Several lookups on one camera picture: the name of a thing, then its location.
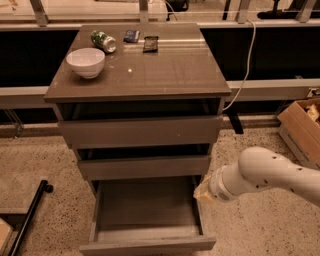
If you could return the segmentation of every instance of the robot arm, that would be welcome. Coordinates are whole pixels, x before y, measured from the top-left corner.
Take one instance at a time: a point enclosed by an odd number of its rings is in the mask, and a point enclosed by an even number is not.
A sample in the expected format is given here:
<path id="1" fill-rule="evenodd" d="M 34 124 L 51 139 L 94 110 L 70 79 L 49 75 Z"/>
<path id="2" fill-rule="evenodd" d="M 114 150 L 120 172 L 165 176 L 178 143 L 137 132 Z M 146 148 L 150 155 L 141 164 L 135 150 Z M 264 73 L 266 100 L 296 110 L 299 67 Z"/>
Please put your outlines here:
<path id="1" fill-rule="evenodd" d="M 228 202 L 241 194 L 273 187 L 295 193 L 320 207 L 320 171 L 293 164 L 286 157 L 261 147 L 242 151 L 238 162 L 207 176 L 195 190 L 198 200 Z"/>

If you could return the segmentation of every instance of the terrazzo floor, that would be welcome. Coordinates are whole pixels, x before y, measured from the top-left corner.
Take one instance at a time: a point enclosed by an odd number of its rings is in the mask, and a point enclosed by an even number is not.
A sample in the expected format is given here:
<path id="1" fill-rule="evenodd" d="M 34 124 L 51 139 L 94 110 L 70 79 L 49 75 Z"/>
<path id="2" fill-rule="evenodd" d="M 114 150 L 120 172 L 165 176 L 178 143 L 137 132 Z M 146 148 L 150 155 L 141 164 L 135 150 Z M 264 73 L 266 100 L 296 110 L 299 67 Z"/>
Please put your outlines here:
<path id="1" fill-rule="evenodd" d="M 244 134 L 237 135 L 224 122 L 209 171 L 232 163 L 250 146 L 296 161 L 276 122 L 258 118 L 243 125 Z M 25 126 L 20 138 L 12 135 L 11 126 L 0 126 L 0 213 L 25 213 L 42 179 L 54 186 L 53 193 L 43 196 L 18 255 L 81 255 L 78 249 L 88 243 L 95 198 L 73 152 L 56 124 Z M 211 251 L 181 256 L 319 255 L 320 208 L 290 192 L 274 188 L 201 208 L 204 230 L 217 243 Z"/>

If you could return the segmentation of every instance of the bowl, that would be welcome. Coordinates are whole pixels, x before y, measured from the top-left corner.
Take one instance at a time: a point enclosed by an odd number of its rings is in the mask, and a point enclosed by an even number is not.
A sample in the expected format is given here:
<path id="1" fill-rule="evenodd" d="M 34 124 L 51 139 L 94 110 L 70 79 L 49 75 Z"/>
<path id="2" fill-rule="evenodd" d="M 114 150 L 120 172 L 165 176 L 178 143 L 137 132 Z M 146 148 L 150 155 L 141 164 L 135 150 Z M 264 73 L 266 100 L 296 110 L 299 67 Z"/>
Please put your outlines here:
<path id="1" fill-rule="evenodd" d="M 91 79 L 97 77 L 103 69 L 105 53 L 96 48 L 83 48 L 69 53 L 66 60 L 75 73 Z"/>

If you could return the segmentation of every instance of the green can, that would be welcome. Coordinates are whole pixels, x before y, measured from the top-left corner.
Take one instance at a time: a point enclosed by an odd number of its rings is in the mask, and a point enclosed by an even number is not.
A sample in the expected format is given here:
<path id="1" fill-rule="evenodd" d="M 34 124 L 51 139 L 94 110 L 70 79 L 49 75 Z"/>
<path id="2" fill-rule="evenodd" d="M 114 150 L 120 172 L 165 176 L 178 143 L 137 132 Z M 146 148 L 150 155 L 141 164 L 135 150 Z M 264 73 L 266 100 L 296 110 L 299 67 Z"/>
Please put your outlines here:
<path id="1" fill-rule="evenodd" d="M 107 53 L 112 53 L 116 50 L 116 40 L 101 30 L 94 30 L 91 33 L 91 41 L 95 46 Z"/>

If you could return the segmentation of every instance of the small black object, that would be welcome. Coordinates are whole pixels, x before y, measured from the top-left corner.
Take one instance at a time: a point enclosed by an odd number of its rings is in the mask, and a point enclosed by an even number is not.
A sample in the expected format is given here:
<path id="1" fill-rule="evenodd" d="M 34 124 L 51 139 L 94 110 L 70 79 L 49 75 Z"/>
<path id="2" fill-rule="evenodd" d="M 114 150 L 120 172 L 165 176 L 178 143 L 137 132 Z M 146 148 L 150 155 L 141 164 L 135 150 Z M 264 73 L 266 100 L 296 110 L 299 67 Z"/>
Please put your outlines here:
<path id="1" fill-rule="evenodd" d="M 158 51 L 158 36 L 146 36 L 144 38 L 143 52 L 157 52 Z"/>
<path id="2" fill-rule="evenodd" d="M 123 38 L 123 42 L 136 43 L 139 40 L 139 35 L 140 35 L 139 30 L 127 30 Z"/>

